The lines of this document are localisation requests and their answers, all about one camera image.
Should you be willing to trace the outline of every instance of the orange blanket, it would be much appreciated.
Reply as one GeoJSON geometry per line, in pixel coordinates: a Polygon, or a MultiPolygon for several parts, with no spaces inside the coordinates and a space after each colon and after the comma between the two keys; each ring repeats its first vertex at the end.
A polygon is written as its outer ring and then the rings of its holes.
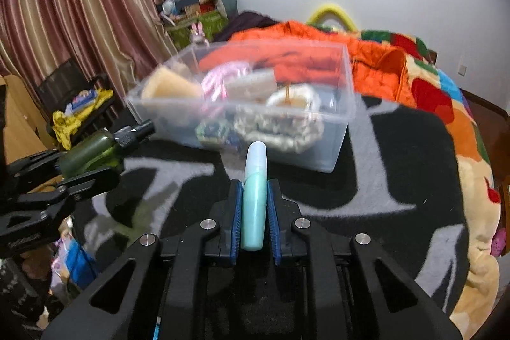
{"type": "MultiPolygon", "coordinates": [[[[234,34],[230,41],[242,40],[308,39],[332,43],[343,43],[349,50],[356,92],[397,101],[416,108],[409,87],[404,51],[395,46],[364,41],[342,33],[323,33],[299,22],[289,21],[264,29],[249,29],[234,34]]],[[[267,48],[226,45],[212,52],[200,61],[200,69],[208,71],[228,61],[246,59],[262,67],[274,67],[278,82],[316,82],[335,84],[339,80],[338,57],[334,52],[300,47],[297,52],[292,46],[268,44],[267,48]]]]}

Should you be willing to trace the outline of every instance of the wall outlet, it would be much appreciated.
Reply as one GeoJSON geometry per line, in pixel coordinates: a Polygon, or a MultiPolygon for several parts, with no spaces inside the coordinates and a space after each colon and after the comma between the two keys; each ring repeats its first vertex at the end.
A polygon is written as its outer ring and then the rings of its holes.
{"type": "Polygon", "coordinates": [[[458,66],[458,70],[457,70],[457,72],[458,72],[460,75],[465,76],[465,75],[466,75],[466,69],[467,69],[467,67],[466,67],[465,65],[460,64],[460,65],[458,66]]]}

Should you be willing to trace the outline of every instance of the pink rabbit toy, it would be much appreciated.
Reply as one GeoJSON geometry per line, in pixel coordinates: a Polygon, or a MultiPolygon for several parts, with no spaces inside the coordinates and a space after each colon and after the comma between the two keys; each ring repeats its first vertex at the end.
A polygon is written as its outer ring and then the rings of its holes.
{"type": "Polygon", "coordinates": [[[209,46],[209,41],[206,38],[206,34],[203,32],[202,22],[191,24],[190,42],[192,44],[209,46]]]}

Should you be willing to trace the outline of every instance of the teal plastic bottle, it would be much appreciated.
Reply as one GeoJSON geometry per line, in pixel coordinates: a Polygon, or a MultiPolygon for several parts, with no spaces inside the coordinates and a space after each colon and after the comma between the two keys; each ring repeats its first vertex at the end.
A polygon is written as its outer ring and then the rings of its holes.
{"type": "Polygon", "coordinates": [[[258,251],[264,243],[267,205],[266,145],[256,141],[248,148],[241,211],[241,248],[258,251]]]}

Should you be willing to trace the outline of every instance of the green basket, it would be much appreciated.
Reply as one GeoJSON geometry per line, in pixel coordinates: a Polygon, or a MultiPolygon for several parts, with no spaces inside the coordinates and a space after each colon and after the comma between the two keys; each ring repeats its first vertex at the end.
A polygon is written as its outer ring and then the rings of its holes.
{"type": "Polygon", "coordinates": [[[223,30],[229,20],[222,17],[218,11],[211,11],[199,17],[180,21],[177,26],[167,26],[165,29],[178,51],[190,45],[191,24],[197,22],[202,22],[203,33],[209,41],[212,41],[213,35],[223,30]]]}

